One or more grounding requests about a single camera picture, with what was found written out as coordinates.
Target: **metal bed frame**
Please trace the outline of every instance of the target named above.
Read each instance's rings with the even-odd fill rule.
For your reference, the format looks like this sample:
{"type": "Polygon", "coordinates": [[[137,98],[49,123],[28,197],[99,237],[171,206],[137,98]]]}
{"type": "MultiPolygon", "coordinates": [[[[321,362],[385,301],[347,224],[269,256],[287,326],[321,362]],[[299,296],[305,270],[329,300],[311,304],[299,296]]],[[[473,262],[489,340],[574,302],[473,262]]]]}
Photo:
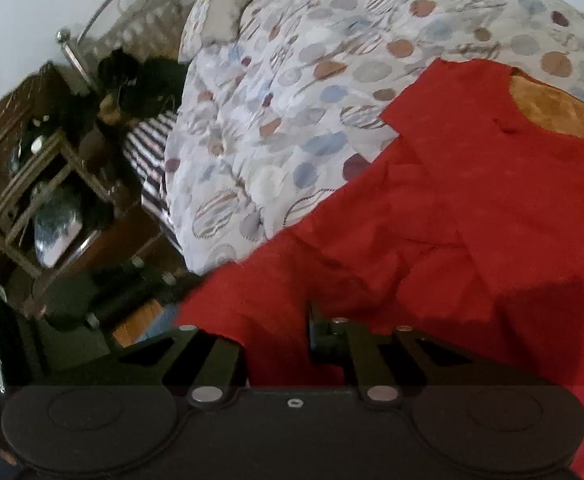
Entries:
{"type": "Polygon", "coordinates": [[[184,6],[183,0],[135,0],[127,8],[122,9],[122,0],[105,0],[76,37],[72,35],[69,28],[62,28],[56,34],[56,42],[60,45],[70,65],[78,72],[88,88],[100,94],[102,87],[96,75],[95,62],[107,56],[114,48],[120,46],[125,47],[126,35],[131,37],[137,36],[132,28],[126,28],[130,23],[137,19],[142,20],[146,15],[156,10],[156,7],[162,6],[163,10],[167,8],[168,11],[180,17],[182,28],[187,19],[187,13],[194,1],[185,0],[186,4],[184,6]],[[120,33],[115,34],[114,41],[110,41],[109,44],[98,45],[97,40],[97,45],[95,46],[95,41],[89,36],[89,33],[94,24],[104,15],[107,9],[112,8],[113,4],[116,4],[118,13],[120,14],[120,17],[114,23],[114,27],[118,27],[120,33]]]}

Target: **red t-shirt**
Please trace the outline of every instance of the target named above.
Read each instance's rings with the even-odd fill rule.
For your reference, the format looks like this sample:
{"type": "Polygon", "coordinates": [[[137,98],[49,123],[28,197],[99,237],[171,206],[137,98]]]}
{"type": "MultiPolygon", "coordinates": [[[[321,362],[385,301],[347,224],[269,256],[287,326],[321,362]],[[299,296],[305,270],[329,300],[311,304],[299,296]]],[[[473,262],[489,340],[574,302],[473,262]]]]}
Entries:
{"type": "MultiPolygon", "coordinates": [[[[363,173],[183,304],[243,344],[255,386],[334,384],[307,357],[310,299],[409,324],[569,387],[584,404],[584,139],[531,123],[512,69],[435,61],[386,108],[363,173]]],[[[584,443],[573,464],[584,476],[584,443]]]]}

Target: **silver ball knob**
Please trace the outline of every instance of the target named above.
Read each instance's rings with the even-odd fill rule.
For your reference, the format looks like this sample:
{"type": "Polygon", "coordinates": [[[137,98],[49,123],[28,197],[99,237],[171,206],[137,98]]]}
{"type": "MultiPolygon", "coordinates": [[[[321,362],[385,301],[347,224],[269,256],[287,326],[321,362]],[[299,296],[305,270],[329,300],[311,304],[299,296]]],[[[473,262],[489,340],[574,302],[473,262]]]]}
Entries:
{"type": "Polygon", "coordinates": [[[62,28],[56,34],[56,42],[57,43],[67,43],[72,38],[72,34],[70,33],[69,28],[62,28]]]}

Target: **pillow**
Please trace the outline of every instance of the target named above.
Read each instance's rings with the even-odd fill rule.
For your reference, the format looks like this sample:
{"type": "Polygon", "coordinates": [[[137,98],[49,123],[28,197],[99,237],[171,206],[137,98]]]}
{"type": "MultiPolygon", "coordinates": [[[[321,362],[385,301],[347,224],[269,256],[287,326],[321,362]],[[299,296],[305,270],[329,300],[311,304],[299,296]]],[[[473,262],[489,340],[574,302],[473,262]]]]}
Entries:
{"type": "Polygon", "coordinates": [[[197,0],[181,35],[179,62],[189,62],[213,43],[230,43],[239,37],[239,21],[251,0],[197,0]]]}

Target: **patterned duvet cover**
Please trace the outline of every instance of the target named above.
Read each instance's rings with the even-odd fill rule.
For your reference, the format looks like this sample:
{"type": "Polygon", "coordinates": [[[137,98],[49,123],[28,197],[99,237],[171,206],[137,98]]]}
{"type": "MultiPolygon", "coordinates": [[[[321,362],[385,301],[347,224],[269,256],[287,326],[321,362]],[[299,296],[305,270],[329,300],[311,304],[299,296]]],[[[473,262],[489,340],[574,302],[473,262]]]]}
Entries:
{"type": "Polygon", "coordinates": [[[166,146],[188,267],[249,254],[365,170],[397,134],[378,114],[436,57],[584,100],[584,14],[562,0],[253,0],[239,40],[192,62],[166,146]]]}

